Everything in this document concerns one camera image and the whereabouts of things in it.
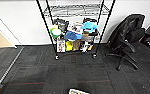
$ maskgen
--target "wire shelf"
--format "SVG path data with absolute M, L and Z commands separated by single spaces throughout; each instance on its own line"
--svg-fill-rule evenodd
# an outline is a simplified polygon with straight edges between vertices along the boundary
M 50 6 L 52 17 L 95 16 L 99 15 L 100 8 L 100 4 Z M 101 15 L 108 13 L 109 9 L 103 5 Z M 44 16 L 50 17 L 47 8 L 44 11 Z

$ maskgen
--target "floor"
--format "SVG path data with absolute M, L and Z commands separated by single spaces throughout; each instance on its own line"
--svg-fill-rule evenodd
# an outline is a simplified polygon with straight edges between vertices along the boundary
M 20 49 L 0 49 L 0 78 Z M 52 45 L 24 46 L 0 94 L 68 94 L 70 89 L 89 94 L 150 94 L 150 56 L 137 63 L 138 70 L 125 61 L 116 71 L 119 58 L 105 57 L 108 52 L 101 44 L 96 58 L 90 52 L 60 53 L 55 60 Z

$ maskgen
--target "shelf post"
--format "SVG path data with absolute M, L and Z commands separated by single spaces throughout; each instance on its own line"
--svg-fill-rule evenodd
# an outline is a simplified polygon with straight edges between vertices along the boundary
M 108 24 L 109 18 L 110 18 L 110 16 L 111 16 L 112 9 L 113 9 L 113 7 L 114 7 L 115 1 L 116 1 L 116 0 L 113 0 L 112 5 L 111 5 L 111 8 L 110 8 L 110 10 L 109 10 L 109 14 L 108 14 L 107 20 L 106 20 L 106 22 L 105 22 L 105 25 L 104 25 L 104 28 L 103 28 L 102 34 L 101 34 L 101 36 L 100 36 L 100 40 L 99 40 L 98 46 L 97 46 L 96 51 L 95 51 L 95 53 L 94 53 L 94 55 L 93 55 L 93 57 L 94 57 L 94 58 L 96 57 L 96 54 L 97 54 L 97 51 L 98 51 L 99 45 L 100 45 L 100 43 L 101 43 L 101 40 L 102 40 L 103 34 L 104 34 L 104 32 L 105 32 L 105 29 L 106 29 L 106 26 L 107 26 L 107 24 Z
M 36 0 L 36 2 L 37 2 L 37 4 L 38 4 L 39 10 L 40 10 L 40 12 L 41 12 L 42 19 L 43 19 L 43 21 L 44 21 L 44 23 L 45 23 L 46 29 L 47 29 L 47 31 L 48 31 L 50 40 L 51 40 L 52 45 L 53 45 L 53 49 L 54 49 L 54 51 L 55 51 L 55 54 L 56 54 L 55 59 L 59 59 L 59 56 L 58 56 L 58 54 L 57 54 L 57 49 L 55 48 L 55 45 L 54 45 L 54 43 L 53 43 L 52 36 L 50 35 L 49 28 L 48 28 L 47 22 L 46 22 L 46 20 L 45 20 L 45 16 L 44 16 L 44 14 L 43 14 L 43 12 L 42 12 L 42 8 L 41 8 L 41 5 L 40 5 L 40 3 L 39 3 L 39 0 Z
M 48 11 L 49 11 L 49 16 L 51 18 L 52 24 L 54 24 L 48 0 L 46 0 L 46 4 L 47 4 L 47 8 L 48 8 Z
M 101 8 L 100 8 L 100 12 L 99 12 L 99 15 L 98 15 L 98 21 L 97 21 L 97 25 L 99 23 L 99 20 L 100 20 L 100 17 L 101 17 L 101 12 L 102 12 L 102 8 L 104 6 L 104 0 L 102 0 L 102 3 L 101 3 Z

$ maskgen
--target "yellow item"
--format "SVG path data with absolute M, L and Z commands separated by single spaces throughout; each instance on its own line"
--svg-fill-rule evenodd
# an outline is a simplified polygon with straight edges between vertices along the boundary
M 67 50 L 67 51 L 70 51 L 70 50 L 72 50 L 72 49 L 73 49 L 73 46 L 72 46 L 71 42 L 70 42 L 70 41 L 67 41 L 67 42 L 66 42 L 66 50 Z
M 90 45 L 90 47 L 88 48 L 88 50 L 91 50 L 92 49 L 92 45 Z

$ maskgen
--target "chair base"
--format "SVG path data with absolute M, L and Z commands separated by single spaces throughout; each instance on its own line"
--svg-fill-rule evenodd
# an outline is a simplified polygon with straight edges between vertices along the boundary
M 131 60 L 127 59 L 125 56 L 118 55 L 118 54 L 105 54 L 105 56 L 115 56 L 115 57 L 120 57 L 120 62 L 118 63 L 118 66 L 116 68 L 117 71 L 121 69 L 121 64 L 123 63 L 124 60 L 127 60 L 130 64 L 133 65 L 134 69 L 138 69 L 138 66 L 133 63 Z

